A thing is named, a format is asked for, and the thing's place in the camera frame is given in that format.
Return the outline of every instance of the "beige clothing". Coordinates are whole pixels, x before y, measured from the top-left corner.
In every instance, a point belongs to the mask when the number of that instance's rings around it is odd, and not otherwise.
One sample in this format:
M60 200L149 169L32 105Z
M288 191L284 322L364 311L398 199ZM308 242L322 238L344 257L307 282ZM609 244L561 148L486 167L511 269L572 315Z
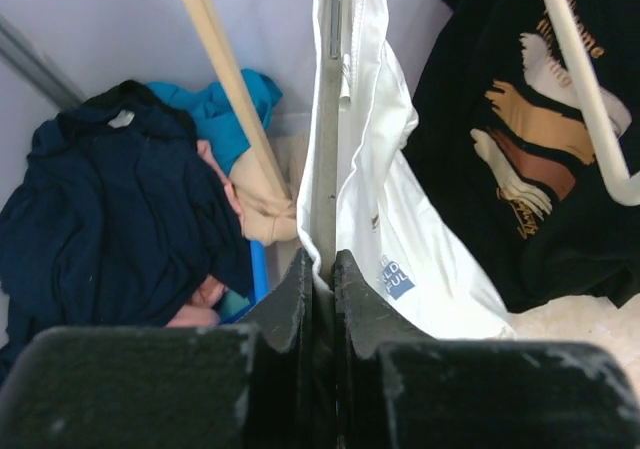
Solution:
M244 235L247 239L255 239L265 246L295 239L295 203L271 192L253 148L236 160L229 179L236 188L244 211Z

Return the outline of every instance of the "graphic print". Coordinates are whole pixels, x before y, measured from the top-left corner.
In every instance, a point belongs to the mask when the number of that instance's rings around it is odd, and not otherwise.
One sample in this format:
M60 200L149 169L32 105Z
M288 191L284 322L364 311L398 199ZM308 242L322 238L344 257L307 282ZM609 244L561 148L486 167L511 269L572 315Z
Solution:
M575 0L568 1L575 11ZM589 55L593 59L603 57L606 50L575 12L574 17ZM538 34L520 35L524 82L494 80L485 92L485 99L503 125L474 127L470 132L476 154L496 180L496 196L511 206L523 239L535 235L553 205L571 192L578 168L595 161L586 126L567 115L579 110L580 104L569 72L553 55L555 36L546 11L536 30ZM603 87L600 93L613 131L620 137L631 125L631 114L614 94ZM546 98L557 103L556 109L566 106L567 110L561 113L533 103L526 94L536 100Z
M382 279L387 294L391 297L397 300L409 289L415 287L397 262L390 261L386 256L382 256L380 262L382 264Z

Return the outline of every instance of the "blue plastic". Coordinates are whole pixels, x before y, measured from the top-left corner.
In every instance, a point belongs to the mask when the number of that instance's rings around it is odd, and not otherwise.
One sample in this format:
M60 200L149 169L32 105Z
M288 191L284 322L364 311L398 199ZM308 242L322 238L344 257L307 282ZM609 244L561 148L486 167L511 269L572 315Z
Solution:
M269 273L267 271L267 257L264 246L258 241L249 241L249 247L251 248L251 265L253 269L253 293L248 296L249 304L234 313L230 312L229 306L225 304L228 301L223 298L218 307L221 324L233 324L269 294Z
M251 241L250 244L255 305L269 294L269 273L267 272L267 256L264 246L258 241Z

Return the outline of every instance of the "blue label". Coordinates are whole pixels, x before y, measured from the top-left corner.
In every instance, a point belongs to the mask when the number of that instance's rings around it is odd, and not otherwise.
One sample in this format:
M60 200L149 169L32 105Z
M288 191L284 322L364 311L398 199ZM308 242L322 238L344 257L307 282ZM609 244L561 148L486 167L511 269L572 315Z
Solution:
M398 299L409 289L415 287L409 276L407 276L397 262L383 258L382 278L387 292L394 299Z

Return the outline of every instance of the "white plastic rod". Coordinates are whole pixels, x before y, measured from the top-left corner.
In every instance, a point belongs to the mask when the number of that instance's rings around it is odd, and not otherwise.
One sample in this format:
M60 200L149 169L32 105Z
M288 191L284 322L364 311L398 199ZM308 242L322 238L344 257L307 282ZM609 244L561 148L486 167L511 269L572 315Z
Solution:
M560 50L578 95L605 187L625 206L640 205L640 173L633 177L611 127L600 84L578 32L567 0L544 0Z

